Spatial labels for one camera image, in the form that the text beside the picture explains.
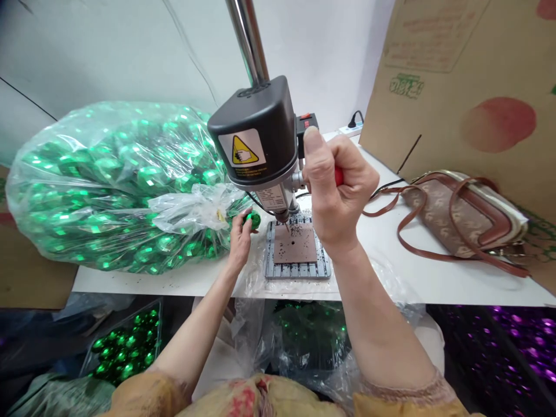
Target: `hand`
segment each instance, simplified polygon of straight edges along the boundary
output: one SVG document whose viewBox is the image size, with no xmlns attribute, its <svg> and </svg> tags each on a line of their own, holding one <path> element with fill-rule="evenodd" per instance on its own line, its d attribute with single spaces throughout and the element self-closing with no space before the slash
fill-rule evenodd
<svg viewBox="0 0 556 417">
<path fill-rule="evenodd" d="M 251 248 L 251 231 L 253 221 L 248 219 L 243 224 L 243 219 L 251 213 L 252 208 L 243 210 L 232 220 L 232 230 L 230 231 L 230 257 L 228 258 L 228 266 L 235 274 L 239 274 L 247 263 L 249 249 Z"/>
<path fill-rule="evenodd" d="M 313 196 L 313 226 L 324 249 L 334 260 L 358 244 L 355 227 L 380 179 L 345 135 L 326 143 L 311 126 L 303 135 L 303 179 Z M 336 187 L 334 167 L 343 171 Z"/>
</svg>

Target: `sleeve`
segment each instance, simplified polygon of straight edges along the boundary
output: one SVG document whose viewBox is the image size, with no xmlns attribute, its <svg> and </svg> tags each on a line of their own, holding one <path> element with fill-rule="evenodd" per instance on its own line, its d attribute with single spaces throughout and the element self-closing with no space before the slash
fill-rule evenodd
<svg viewBox="0 0 556 417">
<path fill-rule="evenodd" d="M 160 372 L 124 381 L 112 394 L 112 407 L 99 417 L 174 417 L 189 405 L 185 389 Z"/>
<path fill-rule="evenodd" d="M 356 417 L 465 417 L 469 413 L 449 383 L 437 371 L 420 389 L 392 389 L 364 382 L 353 396 Z"/>
</svg>

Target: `gray drill press base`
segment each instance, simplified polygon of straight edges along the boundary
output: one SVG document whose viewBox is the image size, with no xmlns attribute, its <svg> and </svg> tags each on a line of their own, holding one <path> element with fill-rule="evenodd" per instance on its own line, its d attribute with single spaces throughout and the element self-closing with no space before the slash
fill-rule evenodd
<svg viewBox="0 0 556 417">
<path fill-rule="evenodd" d="M 288 224 L 311 223 L 313 217 L 306 215 L 302 211 L 293 215 L 288 220 Z M 298 264 L 275 264 L 274 263 L 274 236 L 276 222 L 268 223 L 266 228 L 266 251 L 264 259 L 264 275 L 268 279 L 329 279 L 332 275 L 330 259 L 324 251 L 316 233 L 314 242 L 317 248 L 316 262 L 301 262 Z"/>
</svg>

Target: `brown leather strap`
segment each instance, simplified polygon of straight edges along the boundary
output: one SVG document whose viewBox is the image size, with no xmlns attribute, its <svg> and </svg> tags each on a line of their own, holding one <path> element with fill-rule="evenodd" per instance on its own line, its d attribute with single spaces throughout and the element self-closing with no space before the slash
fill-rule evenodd
<svg viewBox="0 0 556 417">
<path fill-rule="evenodd" d="M 494 183 L 492 181 L 488 180 L 487 178 L 482 178 L 482 177 L 467 178 L 466 180 L 463 180 L 462 182 L 460 182 L 458 184 L 458 186 L 456 187 L 456 189 L 453 191 L 452 197 L 450 198 L 450 203 L 448 205 L 448 214 L 450 216 L 450 220 L 452 221 L 453 228 L 456 230 L 456 232 L 458 233 L 459 237 L 464 242 L 464 244 L 469 249 L 471 249 L 475 255 L 477 255 L 479 258 L 481 258 L 482 261 L 484 261 L 488 264 L 491 264 L 491 265 L 493 265 L 497 268 L 500 268 L 501 270 L 506 271 L 507 273 L 510 273 L 512 275 L 516 275 L 516 276 L 521 277 L 521 278 L 526 278 L 527 276 L 529 276 L 529 271 L 527 271 L 525 268 L 522 268 L 522 267 L 517 266 L 517 265 L 508 264 L 507 262 L 501 261 L 500 259 L 498 259 L 498 258 L 496 258 L 492 255 L 484 253 L 476 244 L 471 242 L 471 240 L 469 240 L 456 226 L 456 221 L 453 218 L 452 206 L 453 206 L 454 202 L 456 201 L 456 198 L 458 197 L 459 192 L 464 187 L 466 187 L 467 184 L 471 181 L 482 182 L 483 184 L 486 184 L 489 187 L 491 187 L 492 189 L 496 190 L 496 185 L 494 185 Z"/>
<path fill-rule="evenodd" d="M 460 236 L 460 238 L 462 239 L 462 241 L 464 242 L 465 245 L 467 245 L 475 255 L 477 255 L 480 259 L 468 259 L 468 258 L 461 258 L 461 257 L 457 257 L 454 255 L 444 255 L 444 254 L 438 254 L 435 252 L 430 252 L 430 251 L 426 251 L 423 249 L 418 249 L 412 245 L 410 245 L 409 243 L 407 243 L 405 241 L 405 239 L 403 237 L 401 237 L 400 232 L 415 218 L 419 215 L 419 213 L 424 209 L 426 203 L 427 203 L 427 193 L 424 192 L 421 188 L 415 186 L 415 185 L 408 185 L 405 187 L 399 187 L 399 188 L 386 188 L 381 190 L 381 193 L 396 193 L 396 197 L 384 208 L 380 209 L 379 211 L 375 212 L 375 213 L 369 213 L 367 211 L 363 211 L 363 214 L 367 217 L 378 217 L 390 210 L 392 210 L 399 198 L 400 198 L 400 194 L 402 192 L 404 192 L 407 189 L 417 189 L 419 190 L 419 192 L 423 195 L 423 199 L 420 203 L 419 206 L 415 207 L 407 216 L 405 216 L 403 218 L 403 220 L 400 222 L 400 224 L 398 225 L 398 229 L 397 229 L 397 235 L 398 235 L 398 240 L 400 241 L 400 243 L 402 244 L 402 246 L 404 248 L 406 248 L 408 251 L 410 251 L 411 253 L 415 254 L 415 255 L 419 255 L 423 258 L 428 258 L 428 259 L 434 259 L 436 261 L 482 261 L 482 262 L 486 262 L 488 264 L 491 264 L 493 266 L 496 266 L 497 268 L 502 269 L 503 271 L 506 271 L 512 275 L 516 275 L 519 276 L 521 278 L 525 278 L 527 276 L 529 276 L 529 272 L 524 269 L 524 268 L 520 268 L 519 266 L 515 266 L 515 265 L 511 265 L 508 264 L 507 262 L 501 261 L 491 255 L 488 255 L 486 253 L 484 253 L 483 251 L 481 251 L 481 249 L 473 244 L 472 242 L 470 242 L 464 235 L 463 233 L 458 229 L 456 222 L 453 218 L 453 214 L 452 214 L 452 206 L 454 201 L 456 200 L 458 193 L 467 186 L 467 184 L 470 181 L 480 181 L 485 183 L 487 186 L 491 187 L 494 191 L 498 192 L 498 188 L 497 186 L 490 180 L 488 180 L 487 178 L 481 178 L 481 177 L 477 177 L 477 178 L 468 178 L 462 182 L 460 182 L 458 184 L 458 186 L 456 187 L 456 189 L 453 191 L 452 193 L 452 197 L 450 198 L 450 203 L 448 206 L 448 211 L 449 211 L 449 217 L 450 220 L 452 221 L 452 225 L 453 228 L 456 230 L 456 232 L 458 233 L 458 235 Z"/>
</svg>

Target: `yellow warning triangle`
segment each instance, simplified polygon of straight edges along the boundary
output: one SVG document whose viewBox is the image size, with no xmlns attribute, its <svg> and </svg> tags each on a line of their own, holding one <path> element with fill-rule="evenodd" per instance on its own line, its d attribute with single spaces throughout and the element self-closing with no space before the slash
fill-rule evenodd
<svg viewBox="0 0 556 417">
<path fill-rule="evenodd" d="M 237 135 L 233 137 L 232 153 L 232 163 L 234 164 L 252 163 L 259 160 L 255 152 L 249 149 Z"/>
</svg>

